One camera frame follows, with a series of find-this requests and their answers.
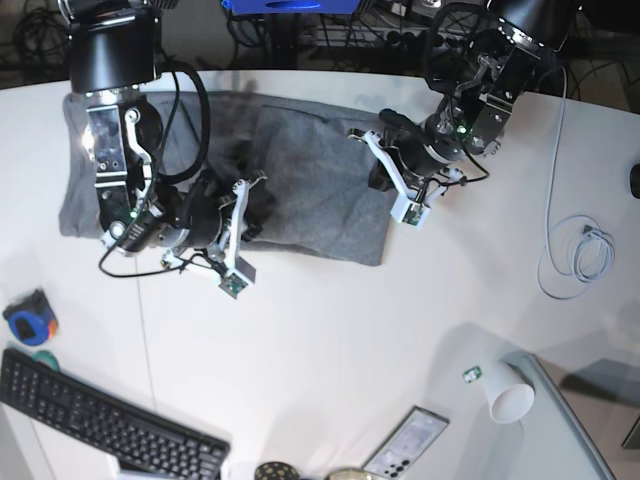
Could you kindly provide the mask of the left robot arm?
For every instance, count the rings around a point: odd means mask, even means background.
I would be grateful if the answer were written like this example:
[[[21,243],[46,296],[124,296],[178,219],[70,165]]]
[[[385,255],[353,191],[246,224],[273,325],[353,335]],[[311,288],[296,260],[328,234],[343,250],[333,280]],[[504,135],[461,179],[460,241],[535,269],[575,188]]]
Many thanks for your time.
[[[473,183],[457,163],[478,167],[499,149],[516,100],[561,49],[578,10],[575,1],[486,1],[438,11],[422,57],[429,89],[443,96],[436,111],[417,123],[383,109],[383,132],[349,132],[376,159],[370,188],[395,191],[396,222],[421,227],[438,197]]]

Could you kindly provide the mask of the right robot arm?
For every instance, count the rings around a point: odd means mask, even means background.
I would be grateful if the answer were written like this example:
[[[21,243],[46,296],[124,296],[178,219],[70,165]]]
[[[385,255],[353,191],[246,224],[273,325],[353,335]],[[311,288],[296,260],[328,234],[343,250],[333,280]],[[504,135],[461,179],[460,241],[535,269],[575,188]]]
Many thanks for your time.
[[[227,183],[206,165],[209,97],[192,66],[162,51],[165,3],[62,1],[58,8],[69,28],[71,89],[86,101],[80,140],[94,166],[107,251],[134,256],[160,247],[162,272],[196,268],[237,296],[256,279],[241,245],[261,230],[249,203],[266,176],[256,170]],[[173,174],[163,170],[173,120],[141,91],[163,73],[187,76],[200,106],[195,159]]]

